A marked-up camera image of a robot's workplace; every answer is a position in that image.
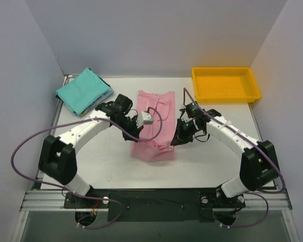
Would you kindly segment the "pink t shirt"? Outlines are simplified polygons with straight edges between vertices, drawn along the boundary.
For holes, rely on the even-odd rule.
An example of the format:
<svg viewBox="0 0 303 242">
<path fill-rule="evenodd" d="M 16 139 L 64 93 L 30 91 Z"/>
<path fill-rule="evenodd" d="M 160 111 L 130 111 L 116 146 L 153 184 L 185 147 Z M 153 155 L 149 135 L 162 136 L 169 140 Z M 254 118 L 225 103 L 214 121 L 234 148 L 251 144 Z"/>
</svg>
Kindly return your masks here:
<svg viewBox="0 0 303 242">
<path fill-rule="evenodd" d="M 176 130 L 175 93 L 148 93 L 140 90 L 137 97 L 137 110 L 145 111 L 151 107 L 154 118 L 151 125 L 146 125 L 139 134 L 141 139 L 155 139 L 148 142 L 132 143 L 131 156 L 147 162 L 170 161 L 176 159 L 171 141 Z"/>
</svg>

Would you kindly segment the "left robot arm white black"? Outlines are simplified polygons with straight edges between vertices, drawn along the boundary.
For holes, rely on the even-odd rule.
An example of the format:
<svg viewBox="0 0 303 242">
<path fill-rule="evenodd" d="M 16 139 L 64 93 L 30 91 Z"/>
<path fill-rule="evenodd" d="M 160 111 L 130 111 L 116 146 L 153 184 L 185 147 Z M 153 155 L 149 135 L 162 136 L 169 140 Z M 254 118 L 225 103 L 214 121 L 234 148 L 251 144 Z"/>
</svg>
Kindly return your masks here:
<svg viewBox="0 0 303 242">
<path fill-rule="evenodd" d="M 119 94 L 115 101 L 99 104 L 83 123 L 67 132 L 44 139 L 38 168 L 40 171 L 77 193 L 76 202 L 83 208 L 93 204 L 91 186 L 78 174 L 76 155 L 98 133 L 117 124 L 135 138 L 139 137 L 142 125 L 137 125 L 138 116 L 127 116 L 133 102 Z"/>
</svg>

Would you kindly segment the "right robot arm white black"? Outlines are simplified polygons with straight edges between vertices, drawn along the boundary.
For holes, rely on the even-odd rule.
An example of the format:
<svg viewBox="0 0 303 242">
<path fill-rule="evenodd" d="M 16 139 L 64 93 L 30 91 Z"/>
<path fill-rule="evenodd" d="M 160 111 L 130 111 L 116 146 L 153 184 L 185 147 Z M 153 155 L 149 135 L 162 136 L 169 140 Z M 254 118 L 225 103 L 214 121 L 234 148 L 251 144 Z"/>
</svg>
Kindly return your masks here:
<svg viewBox="0 0 303 242">
<path fill-rule="evenodd" d="M 240 158 L 239 174 L 217 187 L 217 204 L 227 206 L 245 192 L 272 187 L 278 173 L 276 151 L 271 142 L 261 142 L 239 131 L 214 109 L 204 114 L 197 108 L 185 107 L 180 109 L 171 145 L 190 143 L 200 131 L 221 141 Z"/>
</svg>

